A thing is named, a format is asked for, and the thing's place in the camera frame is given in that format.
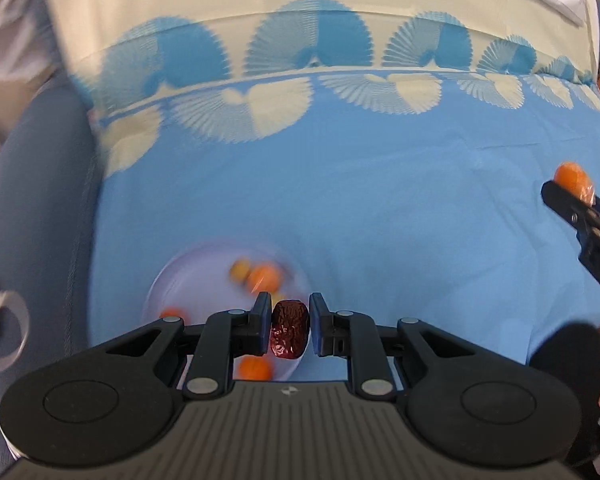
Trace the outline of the dark red jujube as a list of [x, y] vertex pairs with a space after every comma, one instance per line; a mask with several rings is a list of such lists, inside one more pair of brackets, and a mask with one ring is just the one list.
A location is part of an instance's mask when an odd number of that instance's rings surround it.
[[279, 359], [302, 357], [310, 334], [310, 315], [300, 300], [279, 301], [272, 311], [270, 348]]

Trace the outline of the light purple round plate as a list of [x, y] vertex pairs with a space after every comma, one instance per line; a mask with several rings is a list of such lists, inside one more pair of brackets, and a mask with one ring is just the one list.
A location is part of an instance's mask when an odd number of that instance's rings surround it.
[[145, 300], [142, 322], [155, 321], [165, 308], [181, 309], [187, 325], [202, 324], [216, 312], [250, 309], [256, 297], [228, 277], [230, 266], [239, 258], [248, 259], [254, 266], [276, 264], [283, 273], [278, 292], [285, 300], [309, 300], [306, 274], [277, 247], [220, 240], [187, 249], [158, 273]]

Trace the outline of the yellow longan fruit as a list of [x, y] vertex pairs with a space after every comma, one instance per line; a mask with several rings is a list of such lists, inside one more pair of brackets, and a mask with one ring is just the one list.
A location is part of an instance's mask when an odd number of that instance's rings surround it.
[[239, 258], [233, 262], [228, 271], [228, 277], [235, 283], [243, 283], [251, 272], [251, 262], [246, 258]]
[[279, 292], [272, 294], [271, 295], [272, 308], [275, 308], [283, 300], [285, 300], [285, 297], [282, 294], [280, 294]]

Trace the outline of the blue patterned table cloth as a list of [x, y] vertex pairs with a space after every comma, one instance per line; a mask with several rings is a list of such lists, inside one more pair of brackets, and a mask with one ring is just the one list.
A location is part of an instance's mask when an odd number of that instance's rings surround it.
[[104, 166], [92, 344], [220, 243], [290, 263], [288, 296], [517, 361], [600, 326], [600, 286], [540, 197], [562, 162], [600, 193], [600, 0], [46, 3]]

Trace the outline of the orange mandarin small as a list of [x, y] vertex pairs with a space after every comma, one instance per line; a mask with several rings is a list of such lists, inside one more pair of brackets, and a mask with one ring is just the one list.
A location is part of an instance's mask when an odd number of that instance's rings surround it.
[[576, 162], [563, 162], [554, 173], [554, 182], [585, 205], [595, 204], [595, 186], [586, 171]]

